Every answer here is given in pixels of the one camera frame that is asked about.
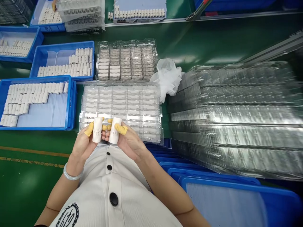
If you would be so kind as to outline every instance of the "white ceramic part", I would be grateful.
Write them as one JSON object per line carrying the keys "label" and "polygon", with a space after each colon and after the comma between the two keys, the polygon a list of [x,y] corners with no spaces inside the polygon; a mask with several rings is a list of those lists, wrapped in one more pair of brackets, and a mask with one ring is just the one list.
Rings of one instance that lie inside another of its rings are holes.
{"label": "white ceramic part", "polygon": [[44,94],[43,94],[42,103],[47,103],[48,95],[49,95],[48,93],[44,93]]}
{"label": "white ceramic part", "polygon": [[1,116],[1,120],[0,120],[0,125],[3,126],[4,125],[4,121],[5,121],[5,118],[6,118],[7,115],[3,114]]}
{"label": "white ceramic part", "polygon": [[18,122],[18,116],[11,116],[9,126],[10,127],[16,127],[17,122]]}
{"label": "white ceramic part", "polygon": [[33,93],[30,93],[29,94],[29,98],[28,98],[28,102],[27,103],[29,103],[29,104],[32,104],[33,103]]}
{"label": "white ceramic part", "polygon": [[63,93],[63,89],[64,89],[64,83],[59,83],[58,93],[62,94]]}
{"label": "white ceramic part", "polygon": [[55,86],[55,94],[59,94],[59,83]]}
{"label": "white ceramic part", "polygon": [[23,107],[23,114],[28,114],[29,104],[25,103]]}
{"label": "white ceramic part", "polygon": [[17,104],[21,105],[22,103],[23,94],[18,95],[18,101]]}
{"label": "white ceramic part", "polygon": [[40,93],[40,95],[39,95],[39,101],[38,101],[38,103],[40,103],[40,104],[42,104],[43,102],[43,93]]}
{"label": "white ceramic part", "polygon": [[38,93],[42,92],[42,87],[43,87],[43,84],[38,84]]}
{"label": "white ceramic part", "polygon": [[27,91],[28,91],[28,84],[25,84],[25,86],[24,86],[24,94],[26,94]]}
{"label": "white ceramic part", "polygon": [[118,123],[119,125],[121,125],[122,123],[122,119],[121,118],[113,118],[113,123],[112,123],[112,127],[110,130],[110,139],[108,140],[108,142],[112,143],[112,144],[117,144],[118,140],[119,140],[119,132],[115,129],[115,124]]}
{"label": "white ceramic part", "polygon": [[56,83],[52,83],[51,93],[55,93],[56,85],[57,85]]}
{"label": "white ceramic part", "polygon": [[9,114],[12,114],[13,111],[13,104],[9,104]]}
{"label": "white ceramic part", "polygon": [[66,82],[64,85],[63,93],[67,93],[67,92],[68,92],[68,83]]}
{"label": "white ceramic part", "polygon": [[20,104],[17,104],[17,105],[16,105],[15,115],[20,115],[20,108],[21,108],[21,105],[20,105]]}
{"label": "white ceramic part", "polygon": [[6,115],[9,114],[9,105],[8,105],[8,104],[5,104],[5,105],[4,105],[3,114],[6,114]]}
{"label": "white ceramic part", "polygon": [[94,129],[93,129],[93,132],[92,132],[92,141],[94,143],[101,142],[102,123],[103,123],[103,118],[102,117],[94,118]]}

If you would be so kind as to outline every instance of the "green floor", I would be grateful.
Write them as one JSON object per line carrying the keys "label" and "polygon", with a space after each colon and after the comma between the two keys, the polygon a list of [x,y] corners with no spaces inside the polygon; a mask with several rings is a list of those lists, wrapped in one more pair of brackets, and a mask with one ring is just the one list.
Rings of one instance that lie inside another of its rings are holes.
{"label": "green floor", "polygon": [[[187,13],[180,9],[190,9],[184,1],[167,2],[176,9],[168,13],[172,18],[184,17]],[[188,71],[194,65],[227,64],[245,59],[286,39],[301,29],[302,21],[302,15],[283,15],[108,27],[96,35],[47,33],[43,44],[154,38],[159,58],[172,58],[183,71]],[[31,64],[0,62],[0,79],[28,77],[30,69]],[[67,161],[64,154],[71,153],[77,136],[83,86],[78,85],[77,91],[73,131],[0,131],[0,226],[32,226],[42,211],[62,173],[61,165]],[[165,105],[162,120],[164,136],[170,137]]]}

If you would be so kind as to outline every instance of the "blue plastic crate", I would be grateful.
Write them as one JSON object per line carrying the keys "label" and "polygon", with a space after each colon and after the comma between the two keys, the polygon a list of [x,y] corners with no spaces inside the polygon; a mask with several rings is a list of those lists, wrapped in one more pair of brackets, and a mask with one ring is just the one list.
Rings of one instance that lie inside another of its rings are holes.
{"label": "blue plastic crate", "polygon": [[[20,78],[20,79],[3,79],[0,81],[0,116],[3,114],[4,104],[7,97],[7,92],[11,84],[24,84],[24,83],[59,83],[68,82],[68,94],[66,108],[58,108],[57,111],[65,112],[64,126],[63,127],[3,127],[0,130],[71,130],[74,127],[75,109],[76,109],[76,82],[72,80],[70,75],[39,77],[39,78]],[[27,117],[29,114],[20,115],[19,118]]]}
{"label": "blue plastic crate", "polygon": [[95,68],[94,41],[37,46],[29,77],[37,77],[40,66],[69,64],[68,58],[76,53],[77,48],[92,48],[92,74],[90,76],[72,77],[72,80],[77,82],[93,80]]}
{"label": "blue plastic crate", "polygon": [[302,215],[299,196],[289,190],[193,177],[179,182],[212,226],[295,226]]}
{"label": "blue plastic crate", "polygon": [[64,23],[58,23],[58,24],[43,24],[39,25],[39,17],[42,13],[42,10],[44,8],[44,5],[51,6],[53,0],[39,0],[37,3],[37,6],[35,8],[30,26],[37,26],[40,28],[42,32],[65,32],[65,26]]}
{"label": "blue plastic crate", "polygon": [[225,181],[231,183],[261,185],[256,178],[203,172],[199,170],[189,170],[185,168],[169,168],[167,170],[167,173],[178,183],[180,183],[179,179],[181,177],[195,177],[195,178],[202,178],[202,179],[215,180],[215,181]]}
{"label": "blue plastic crate", "polygon": [[[269,7],[276,0],[213,0],[205,12],[254,10]],[[196,9],[203,0],[194,0]]]}
{"label": "blue plastic crate", "polygon": [[32,63],[35,55],[35,49],[37,46],[42,44],[44,36],[39,27],[0,26],[0,39],[2,38],[5,38],[8,41],[9,46],[12,46],[16,39],[21,41],[30,41],[33,42],[33,44],[26,57],[0,55],[0,61]]}

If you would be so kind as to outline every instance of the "hand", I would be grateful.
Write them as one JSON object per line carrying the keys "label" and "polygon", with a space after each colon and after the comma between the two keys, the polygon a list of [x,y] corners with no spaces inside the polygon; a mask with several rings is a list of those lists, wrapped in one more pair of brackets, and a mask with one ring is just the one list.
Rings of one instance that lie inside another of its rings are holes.
{"label": "hand", "polygon": [[120,133],[118,147],[132,160],[140,162],[151,154],[131,127],[123,122],[121,125],[115,124],[114,127]]}

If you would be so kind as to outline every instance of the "white product in tray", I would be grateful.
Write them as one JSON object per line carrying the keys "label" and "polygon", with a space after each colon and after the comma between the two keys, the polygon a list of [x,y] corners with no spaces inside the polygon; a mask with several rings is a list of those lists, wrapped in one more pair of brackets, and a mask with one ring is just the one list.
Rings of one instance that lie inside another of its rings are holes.
{"label": "white product in tray", "polygon": [[93,51],[92,48],[85,49],[86,51],[84,51],[84,48],[77,48],[75,51],[59,51],[57,57],[54,56],[54,58],[48,59],[48,66],[39,67],[37,77],[57,75],[70,75],[71,77],[90,76],[92,74],[92,64],[90,62],[92,61]]}
{"label": "white product in tray", "polygon": [[[52,93],[53,87],[57,88],[57,91],[54,91],[55,94],[52,94],[49,99],[49,93]],[[63,115],[60,109],[66,108],[67,92],[68,83],[11,84],[0,125],[5,127],[63,127],[65,113]]]}

